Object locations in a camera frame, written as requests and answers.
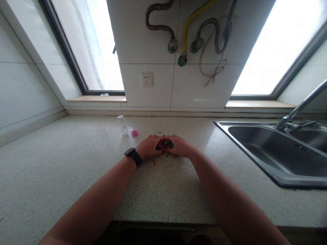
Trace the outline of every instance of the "window sill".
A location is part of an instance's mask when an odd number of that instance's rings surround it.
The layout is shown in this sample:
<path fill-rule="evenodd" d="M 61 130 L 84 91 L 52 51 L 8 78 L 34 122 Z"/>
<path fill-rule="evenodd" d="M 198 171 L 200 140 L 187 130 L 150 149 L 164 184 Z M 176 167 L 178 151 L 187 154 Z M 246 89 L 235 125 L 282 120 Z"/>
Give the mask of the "window sill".
<path fill-rule="evenodd" d="M 295 105 L 276 100 L 229 100 L 226 109 L 293 109 Z"/>
<path fill-rule="evenodd" d="M 126 96 L 99 96 L 99 95 L 82 95 L 74 99 L 68 100 L 68 102 L 100 102 L 100 103 L 127 103 Z"/>

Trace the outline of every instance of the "stainless steel sink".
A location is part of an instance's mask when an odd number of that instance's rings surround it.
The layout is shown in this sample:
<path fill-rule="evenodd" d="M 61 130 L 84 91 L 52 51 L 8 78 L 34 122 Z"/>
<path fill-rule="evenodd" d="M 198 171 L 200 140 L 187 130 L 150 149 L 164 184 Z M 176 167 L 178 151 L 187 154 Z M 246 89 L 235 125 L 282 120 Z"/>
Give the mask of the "stainless steel sink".
<path fill-rule="evenodd" d="M 327 188 L 327 137 L 322 132 L 279 131 L 275 124 L 215 124 L 277 185 Z"/>
<path fill-rule="evenodd" d="M 298 130 L 289 131 L 290 135 L 298 140 L 327 153 L 327 133 L 323 131 Z"/>

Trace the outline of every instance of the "clear plastic bottle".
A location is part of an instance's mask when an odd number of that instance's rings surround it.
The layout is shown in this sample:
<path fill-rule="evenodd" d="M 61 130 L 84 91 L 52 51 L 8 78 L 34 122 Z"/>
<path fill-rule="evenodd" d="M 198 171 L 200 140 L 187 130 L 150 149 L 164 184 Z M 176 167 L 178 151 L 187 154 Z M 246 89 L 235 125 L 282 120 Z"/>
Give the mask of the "clear plastic bottle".
<path fill-rule="evenodd" d="M 123 115 L 117 117 L 117 125 L 119 126 L 123 136 L 128 135 L 126 118 Z"/>

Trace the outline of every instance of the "hand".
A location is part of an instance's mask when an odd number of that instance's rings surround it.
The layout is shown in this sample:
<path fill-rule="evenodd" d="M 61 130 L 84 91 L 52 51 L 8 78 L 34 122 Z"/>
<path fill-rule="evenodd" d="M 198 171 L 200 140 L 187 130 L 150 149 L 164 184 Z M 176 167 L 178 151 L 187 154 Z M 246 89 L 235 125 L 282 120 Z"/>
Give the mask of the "hand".
<path fill-rule="evenodd" d="M 167 139 L 171 140 L 174 144 L 173 149 L 168 149 L 170 154 L 190 158 L 191 154 L 199 151 L 197 147 L 175 134 L 167 137 Z"/>
<path fill-rule="evenodd" d="M 137 147 L 136 152 L 140 155 L 142 160 L 147 160 L 153 157 L 158 157 L 162 154 L 162 151 L 156 150 L 157 143 L 161 140 L 162 137 L 156 134 L 149 135 L 148 138 L 143 140 Z"/>

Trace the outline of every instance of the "faucet handle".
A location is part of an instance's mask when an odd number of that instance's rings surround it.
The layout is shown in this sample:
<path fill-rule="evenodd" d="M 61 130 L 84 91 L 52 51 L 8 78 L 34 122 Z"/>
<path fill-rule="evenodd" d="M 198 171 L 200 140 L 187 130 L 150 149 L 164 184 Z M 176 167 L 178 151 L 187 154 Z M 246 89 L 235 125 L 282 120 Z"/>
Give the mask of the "faucet handle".
<path fill-rule="evenodd" d="M 284 123 L 284 125 L 285 125 L 285 127 L 290 128 L 290 129 L 293 129 L 293 130 L 299 130 L 299 129 L 301 129 L 301 128 L 304 128 L 304 127 L 307 127 L 307 126 L 313 125 L 313 124 L 315 124 L 316 122 L 317 122 L 317 121 L 311 121 L 311 122 L 309 122 L 309 123 L 307 123 L 307 124 L 302 124 L 302 125 L 300 125 L 300 124 L 295 124 L 295 123 L 291 123 L 291 122 L 286 122 L 286 123 Z"/>

